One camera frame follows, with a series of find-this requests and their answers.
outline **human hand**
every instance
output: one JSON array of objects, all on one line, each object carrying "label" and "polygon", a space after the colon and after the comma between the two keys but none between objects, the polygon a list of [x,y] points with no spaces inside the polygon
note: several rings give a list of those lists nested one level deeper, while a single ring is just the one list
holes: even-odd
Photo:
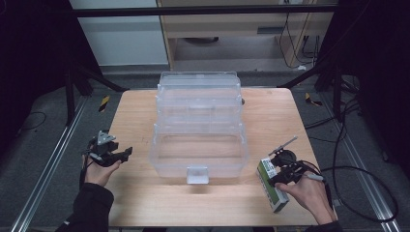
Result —
[{"label": "human hand", "polygon": [[295,185],[276,183],[275,187],[291,194],[302,207],[313,214],[318,224],[327,224],[337,220],[335,212],[329,206],[325,184],[310,179],[307,174],[311,172],[305,172],[305,175]]},{"label": "human hand", "polygon": [[85,175],[84,183],[93,183],[104,187],[108,183],[111,174],[120,167],[121,161],[118,160],[108,167],[99,166],[88,156],[82,156],[83,163],[87,163],[87,173]]}]

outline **finger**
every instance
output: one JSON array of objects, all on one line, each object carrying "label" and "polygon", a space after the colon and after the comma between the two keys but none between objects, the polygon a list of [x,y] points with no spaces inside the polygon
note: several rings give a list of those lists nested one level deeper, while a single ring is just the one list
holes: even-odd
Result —
[{"label": "finger", "polygon": [[282,190],[284,192],[288,192],[290,191],[290,187],[284,183],[276,183],[275,187],[279,190]]},{"label": "finger", "polygon": [[117,160],[111,166],[107,167],[107,169],[109,170],[110,173],[112,173],[120,167],[120,164],[121,164],[121,161]]}]

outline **cord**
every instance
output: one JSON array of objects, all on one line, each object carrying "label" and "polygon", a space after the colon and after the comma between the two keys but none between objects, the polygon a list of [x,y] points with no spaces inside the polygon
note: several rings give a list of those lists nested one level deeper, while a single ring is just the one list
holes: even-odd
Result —
[{"label": "cord", "polygon": [[[308,164],[310,164],[311,166],[313,166],[313,168],[315,169],[315,171],[312,171],[312,170],[311,170],[312,168],[309,167],[309,166],[307,166],[307,165],[305,165],[305,163],[308,163]],[[306,160],[302,160],[302,164],[304,165],[304,167],[305,167],[306,169],[312,171],[314,174],[316,174],[316,175],[322,175],[320,169],[319,169],[316,165],[314,165],[313,163],[311,163],[311,162],[309,162],[309,161],[306,161]]]},{"label": "cord", "polygon": [[84,162],[82,163],[82,168],[81,168],[81,171],[80,171],[80,174],[79,174],[79,189],[81,189],[82,188],[82,186],[84,185],[84,182],[85,182],[85,176],[87,175],[87,169],[88,169],[88,167],[91,165],[91,164],[93,164],[94,163],[94,161],[92,160],[90,163],[88,163],[88,158],[90,157],[90,155],[89,155],[89,153],[90,153],[90,150],[86,150],[86,151],[84,151]]},{"label": "cord", "polygon": [[[351,105],[351,106],[345,108],[344,111],[341,112],[341,113],[342,113],[342,114],[349,114],[349,113],[355,111],[356,109],[359,109],[359,107],[353,108],[354,106],[357,106],[357,105],[359,105],[359,104],[358,104],[358,103],[355,103],[355,104],[353,104],[353,105]],[[325,125],[325,124],[331,122],[332,120],[334,120],[334,119],[336,119],[336,118],[337,118],[336,116],[333,116],[333,117],[329,117],[329,118],[326,118],[326,119],[319,120],[319,121],[314,122],[314,123],[311,123],[311,124],[307,124],[307,125],[305,125],[305,130],[309,130],[309,129],[313,129],[313,128],[317,128],[317,127],[319,127],[319,126]]]},{"label": "cord", "polygon": [[322,142],[336,143],[335,141],[331,141],[331,140],[327,140],[327,139],[323,139],[323,138],[312,137],[312,136],[309,136],[308,138],[315,139],[315,140],[322,141]]},{"label": "cord", "polygon": [[34,126],[34,127],[31,127],[31,128],[22,128],[21,130],[22,131],[28,131],[28,130],[32,130],[32,129],[36,129],[37,127],[39,127],[39,126],[41,126],[44,122],[45,122],[45,119],[47,118],[47,115],[45,114],[45,113],[43,113],[43,112],[40,112],[40,111],[38,111],[38,112],[31,112],[30,113],[30,115],[32,115],[32,114],[43,114],[43,120],[40,122],[40,123],[38,123],[36,126]]},{"label": "cord", "polygon": [[[296,48],[295,48],[295,45],[293,44],[292,37],[290,36],[290,31],[289,31],[289,27],[288,27],[288,21],[289,21],[289,13],[286,13],[286,20],[285,20],[285,22],[284,22],[283,30],[282,30],[282,32],[280,33],[280,37],[279,37],[279,47],[280,47],[280,52],[282,53],[283,58],[285,57],[285,55],[284,55],[284,52],[283,52],[283,49],[282,49],[282,46],[281,46],[281,40],[282,40],[283,33],[284,33],[285,29],[287,29],[287,34],[288,34],[288,36],[289,36],[289,41],[290,41],[290,44],[292,45],[293,55],[295,56],[295,58],[301,63],[301,65],[311,64],[311,62],[301,61],[301,60],[299,59],[298,55],[296,54]],[[284,59],[284,63],[286,64],[286,66],[287,66],[288,68],[291,68],[291,69],[297,68],[297,67],[292,67],[292,66],[290,66],[290,65],[287,63],[286,59]]]},{"label": "cord", "polygon": [[307,45],[309,36],[304,36],[304,45],[302,46],[302,54],[305,58],[312,59],[311,63],[313,66],[316,65],[317,55],[319,54],[319,44],[320,44],[320,36],[316,36],[316,42],[314,46],[314,50],[310,52],[305,51],[305,47]]},{"label": "cord", "polygon": [[[397,215],[398,215],[398,203],[397,203],[395,197],[392,195],[392,193],[391,193],[391,191],[389,190],[389,188],[388,188],[379,178],[377,178],[376,176],[374,176],[372,173],[370,173],[370,172],[368,172],[368,171],[366,171],[366,170],[364,170],[364,169],[362,169],[362,168],[355,167],[355,166],[336,166],[337,147],[338,147],[338,143],[341,141],[342,132],[343,132],[343,130],[345,129],[345,117],[346,117],[346,114],[342,114],[341,129],[340,129],[340,133],[339,133],[339,135],[338,135],[338,137],[337,137],[337,142],[336,142],[335,149],[334,149],[334,156],[333,156],[332,167],[322,169],[322,172],[323,172],[323,171],[332,170],[332,179],[333,179],[333,183],[334,183],[335,192],[336,192],[336,194],[337,194],[337,198],[338,198],[339,201],[340,201],[347,209],[349,209],[351,212],[353,212],[354,214],[356,214],[356,215],[358,215],[358,216],[360,216],[360,217],[362,217],[362,218],[365,218],[365,219],[370,220],[370,221],[373,221],[373,222],[383,223],[383,222],[392,221],[392,220],[394,220],[394,219],[397,217]],[[392,198],[392,201],[393,201],[393,203],[394,203],[394,205],[395,205],[395,212],[393,213],[393,215],[392,215],[390,218],[387,218],[387,219],[379,219],[379,218],[369,217],[369,216],[366,216],[366,215],[360,213],[359,211],[357,211],[357,210],[355,210],[353,207],[351,207],[349,204],[347,204],[346,201],[341,197],[341,194],[340,194],[340,192],[339,192],[339,190],[338,190],[338,187],[337,187],[336,169],[341,169],[341,168],[359,170],[359,171],[365,172],[367,175],[370,175],[371,177],[373,177],[373,179],[374,179],[380,186],[382,186],[382,187],[386,190],[386,192],[390,195],[390,197]]]}]

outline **green box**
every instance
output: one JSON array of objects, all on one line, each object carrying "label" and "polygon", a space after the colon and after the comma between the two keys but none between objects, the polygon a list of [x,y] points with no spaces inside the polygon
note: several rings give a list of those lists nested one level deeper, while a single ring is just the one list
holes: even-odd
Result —
[{"label": "green box", "polygon": [[277,175],[274,165],[269,158],[262,159],[257,166],[257,174],[265,189],[274,213],[279,212],[289,202],[287,193],[269,185],[268,180]]}]

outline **black sleeve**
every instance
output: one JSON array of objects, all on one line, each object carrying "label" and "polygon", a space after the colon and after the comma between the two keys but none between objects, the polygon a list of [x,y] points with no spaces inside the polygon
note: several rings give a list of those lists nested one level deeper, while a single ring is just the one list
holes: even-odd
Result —
[{"label": "black sleeve", "polygon": [[73,214],[56,230],[108,231],[108,215],[114,196],[108,189],[85,183],[73,203]]},{"label": "black sleeve", "polygon": [[343,229],[338,221],[334,221],[328,224],[311,226],[305,232],[342,232]]}]

